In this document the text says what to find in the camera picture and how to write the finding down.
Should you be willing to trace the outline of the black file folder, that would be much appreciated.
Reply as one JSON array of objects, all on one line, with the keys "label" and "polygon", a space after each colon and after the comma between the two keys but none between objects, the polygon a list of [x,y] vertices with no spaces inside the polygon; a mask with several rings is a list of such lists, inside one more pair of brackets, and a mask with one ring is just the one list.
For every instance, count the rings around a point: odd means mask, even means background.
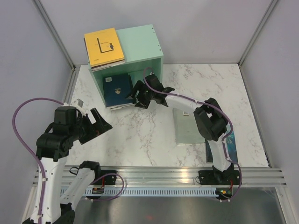
[{"label": "black file folder", "polygon": [[112,76],[112,84],[109,90],[109,109],[117,110],[125,107],[135,106],[136,99],[125,99],[131,92],[133,83],[129,74],[121,74]]}]

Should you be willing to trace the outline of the grey green notebook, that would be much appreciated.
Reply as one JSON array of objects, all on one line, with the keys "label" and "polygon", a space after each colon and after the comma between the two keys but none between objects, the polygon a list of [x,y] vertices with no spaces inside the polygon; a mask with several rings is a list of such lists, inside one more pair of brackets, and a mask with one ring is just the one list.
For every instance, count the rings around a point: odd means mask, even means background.
[{"label": "grey green notebook", "polygon": [[205,143],[205,139],[198,132],[193,115],[178,109],[173,109],[172,112],[175,127],[175,141],[177,145]]}]

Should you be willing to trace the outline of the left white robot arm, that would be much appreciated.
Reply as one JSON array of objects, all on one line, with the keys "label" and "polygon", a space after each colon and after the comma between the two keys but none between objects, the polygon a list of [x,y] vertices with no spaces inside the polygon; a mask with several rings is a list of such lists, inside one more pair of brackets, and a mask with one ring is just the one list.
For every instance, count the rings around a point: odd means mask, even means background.
[{"label": "left white robot arm", "polygon": [[83,161],[73,182],[64,194],[61,185],[69,151],[75,141],[85,144],[112,129],[96,108],[91,109],[92,123],[78,107],[60,106],[52,122],[36,141],[39,176],[37,198],[26,224],[72,224],[75,209],[90,184],[102,180],[101,167],[95,161]]}]

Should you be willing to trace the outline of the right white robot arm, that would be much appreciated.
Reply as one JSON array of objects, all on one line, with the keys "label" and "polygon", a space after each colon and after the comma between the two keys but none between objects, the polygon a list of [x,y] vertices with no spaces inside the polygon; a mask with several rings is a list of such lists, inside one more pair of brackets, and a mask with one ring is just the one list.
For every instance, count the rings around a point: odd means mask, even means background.
[{"label": "right white robot arm", "polygon": [[227,125],[232,125],[214,98],[199,102],[175,92],[172,87],[163,87],[155,74],[137,81],[126,98],[137,99],[136,107],[147,109],[151,101],[159,105],[178,109],[195,118],[198,132],[209,143],[213,156],[213,177],[223,184],[230,179],[234,165],[226,149]]}]

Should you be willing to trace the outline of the yellow book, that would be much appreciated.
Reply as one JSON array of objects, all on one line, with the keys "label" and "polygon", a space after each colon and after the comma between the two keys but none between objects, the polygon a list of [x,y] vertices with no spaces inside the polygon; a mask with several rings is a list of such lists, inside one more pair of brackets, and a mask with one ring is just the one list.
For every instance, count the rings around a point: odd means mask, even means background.
[{"label": "yellow book", "polygon": [[84,41],[91,67],[125,60],[115,28],[84,34]]}]

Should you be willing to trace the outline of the blue ocean cover book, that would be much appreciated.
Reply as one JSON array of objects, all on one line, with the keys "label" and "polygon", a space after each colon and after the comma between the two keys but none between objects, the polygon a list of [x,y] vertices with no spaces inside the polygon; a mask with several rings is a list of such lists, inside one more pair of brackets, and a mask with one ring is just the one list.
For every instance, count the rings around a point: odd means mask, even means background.
[{"label": "blue ocean cover book", "polygon": [[[228,154],[231,161],[238,162],[234,131],[226,138],[226,144],[227,144]],[[205,140],[205,146],[206,146],[206,163],[213,163],[211,148],[207,140]]]}]

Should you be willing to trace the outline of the dark blue thin book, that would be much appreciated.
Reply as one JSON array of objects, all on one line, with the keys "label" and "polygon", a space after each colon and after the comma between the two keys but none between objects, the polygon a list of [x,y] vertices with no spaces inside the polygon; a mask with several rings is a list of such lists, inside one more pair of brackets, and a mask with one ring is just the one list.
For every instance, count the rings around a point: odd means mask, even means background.
[{"label": "dark blue thin book", "polygon": [[106,108],[134,104],[134,99],[127,98],[132,88],[131,77],[128,73],[104,77],[103,91]]}]

